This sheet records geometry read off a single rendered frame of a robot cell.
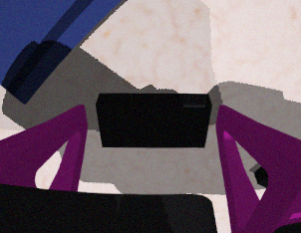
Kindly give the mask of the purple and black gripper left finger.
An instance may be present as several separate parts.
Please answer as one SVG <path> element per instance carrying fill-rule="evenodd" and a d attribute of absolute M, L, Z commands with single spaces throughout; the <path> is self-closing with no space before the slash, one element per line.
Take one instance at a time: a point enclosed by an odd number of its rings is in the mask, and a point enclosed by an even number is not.
<path fill-rule="evenodd" d="M 78 191 L 88 121 L 78 105 L 41 124 L 0 140 L 0 183 L 34 187 L 38 169 L 65 143 L 60 167 L 49 189 Z"/>

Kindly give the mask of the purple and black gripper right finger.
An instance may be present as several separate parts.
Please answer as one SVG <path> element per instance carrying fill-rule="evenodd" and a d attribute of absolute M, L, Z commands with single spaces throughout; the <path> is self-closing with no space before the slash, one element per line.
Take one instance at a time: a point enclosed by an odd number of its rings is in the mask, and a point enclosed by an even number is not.
<path fill-rule="evenodd" d="M 273 233 L 301 222 L 301 140 L 225 105 L 215 127 L 231 233 Z M 233 138 L 268 174 L 260 200 Z"/>

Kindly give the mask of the black domino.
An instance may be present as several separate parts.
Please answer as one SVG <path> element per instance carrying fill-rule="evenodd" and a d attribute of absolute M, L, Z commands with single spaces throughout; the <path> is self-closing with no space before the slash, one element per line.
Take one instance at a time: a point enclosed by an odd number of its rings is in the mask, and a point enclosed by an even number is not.
<path fill-rule="evenodd" d="M 268 186 L 268 175 L 267 175 L 266 170 L 264 170 L 264 168 L 262 168 L 262 166 L 254 172 L 254 175 L 255 175 L 257 184 L 267 188 L 267 186 Z"/>
<path fill-rule="evenodd" d="M 99 94 L 102 147 L 205 147 L 208 94 Z"/>

